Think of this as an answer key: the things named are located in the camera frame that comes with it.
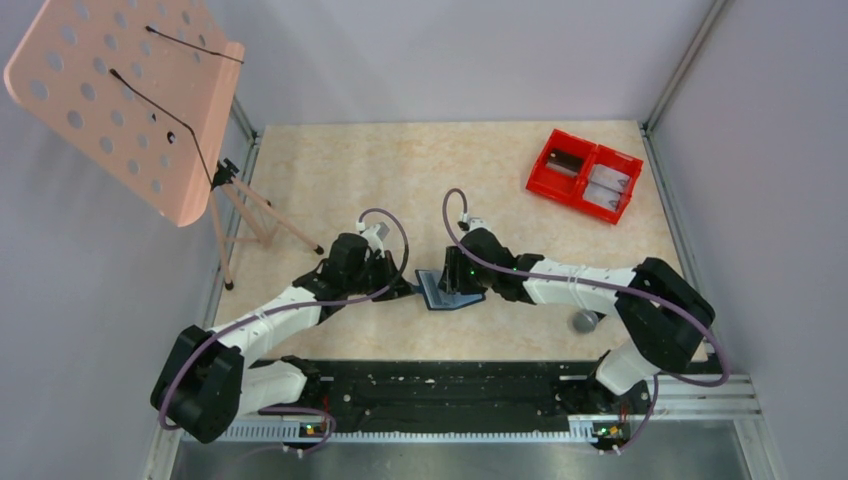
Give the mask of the blue leather card holder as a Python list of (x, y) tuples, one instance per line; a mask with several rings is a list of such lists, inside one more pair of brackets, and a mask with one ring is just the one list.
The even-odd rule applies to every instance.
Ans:
[(441, 271), (417, 269), (415, 275), (418, 285), (415, 291), (424, 298), (425, 305), (430, 311), (456, 311), (486, 300), (483, 293), (459, 294), (446, 293), (438, 286)]

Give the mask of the black credit card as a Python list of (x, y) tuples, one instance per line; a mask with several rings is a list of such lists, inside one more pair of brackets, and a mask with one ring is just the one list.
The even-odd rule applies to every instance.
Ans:
[(584, 164), (585, 159), (579, 155), (559, 149), (552, 149), (547, 157), (545, 166), (549, 170), (567, 177), (576, 178), (580, 175)]

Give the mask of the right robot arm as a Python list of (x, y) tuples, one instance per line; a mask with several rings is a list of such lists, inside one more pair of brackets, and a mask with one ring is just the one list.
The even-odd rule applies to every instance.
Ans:
[(486, 227), (446, 248), (438, 287), (618, 318), (629, 338), (602, 356), (586, 385), (589, 404), (600, 412), (614, 411), (648, 376), (683, 373), (715, 320), (712, 305), (660, 258), (618, 269), (567, 265), (541, 254), (514, 255)]

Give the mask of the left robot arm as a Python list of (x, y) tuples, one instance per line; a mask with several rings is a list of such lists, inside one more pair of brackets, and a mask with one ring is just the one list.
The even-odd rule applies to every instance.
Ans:
[(178, 335), (150, 396), (163, 428), (210, 443), (243, 415), (278, 404), (302, 414), (317, 407), (321, 388), (314, 371), (297, 359), (261, 360), (346, 306), (376, 302), (404, 286), (384, 246), (387, 225), (357, 228), (340, 234), (326, 258), (265, 305), (218, 327), (189, 326)]

